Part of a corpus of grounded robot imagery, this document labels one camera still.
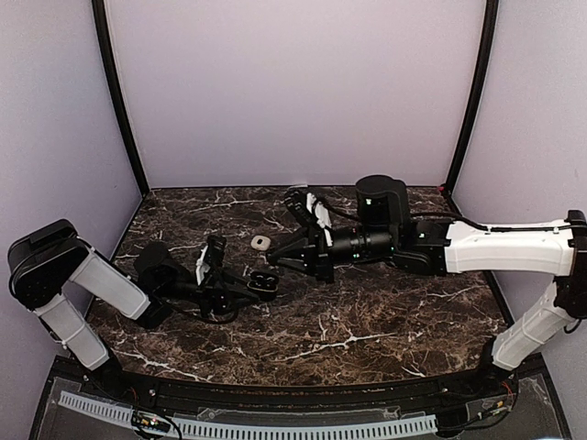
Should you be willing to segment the black earbud case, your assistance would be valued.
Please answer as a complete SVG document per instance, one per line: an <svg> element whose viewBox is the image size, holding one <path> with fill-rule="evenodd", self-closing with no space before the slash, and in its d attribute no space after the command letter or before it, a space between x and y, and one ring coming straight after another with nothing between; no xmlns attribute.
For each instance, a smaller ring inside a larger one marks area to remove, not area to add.
<svg viewBox="0 0 587 440"><path fill-rule="evenodd" d="M279 277L272 273L253 271L249 275L247 287L250 292L257 294L261 301L271 302L277 297L279 280Z"/></svg>

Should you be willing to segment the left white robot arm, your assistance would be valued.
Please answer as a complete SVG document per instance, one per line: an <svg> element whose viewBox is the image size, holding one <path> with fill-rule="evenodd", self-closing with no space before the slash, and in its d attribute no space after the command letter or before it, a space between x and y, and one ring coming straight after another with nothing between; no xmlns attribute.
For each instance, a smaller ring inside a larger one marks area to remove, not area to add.
<svg viewBox="0 0 587 440"><path fill-rule="evenodd" d="M113 349L98 335L71 300L84 292L90 301L109 305L119 315L154 329L174 312L174 302L192 303L196 319L222 324L260 301L261 274L244 278L223 266L225 239L210 236L193 269L187 269L162 242L146 245L129 275L82 238L67 219L59 219L25 235L6 248L8 290L32 312L88 372L110 400L129 392L128 377L118 371Z"/></svg>

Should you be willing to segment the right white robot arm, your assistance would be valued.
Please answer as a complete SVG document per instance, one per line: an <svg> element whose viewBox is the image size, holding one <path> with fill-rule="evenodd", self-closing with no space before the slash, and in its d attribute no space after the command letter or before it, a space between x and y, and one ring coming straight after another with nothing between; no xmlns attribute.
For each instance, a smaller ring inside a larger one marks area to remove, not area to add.
<svg viewBox="0 0 587 440"><path fill-rule="evenodd" d="M332 282L334 268L385 261L427 276L465 272L534 274L547 280L544 292L519 319L484 346L468 389L490 396L556 333L586 319L586 216L570 210L546 223L483 225L455 213L412 213L403 181L369 175L356 182L353 224L335 228L336 212L303 187L293 187L284 204L299 229L268 253L273 266Z"/></svg>

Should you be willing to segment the small white charging case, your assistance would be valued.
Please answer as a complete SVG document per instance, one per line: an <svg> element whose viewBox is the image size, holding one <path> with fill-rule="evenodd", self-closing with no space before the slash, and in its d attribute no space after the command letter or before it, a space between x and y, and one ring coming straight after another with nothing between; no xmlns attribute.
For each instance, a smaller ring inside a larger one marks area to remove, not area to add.
<svg viewBox="0 0 587 440"><path fill-rule="evenodd" d="M271 240L266 236L257 235L251 239L250 245L253 249L264 252L270 248Z"/></svg>

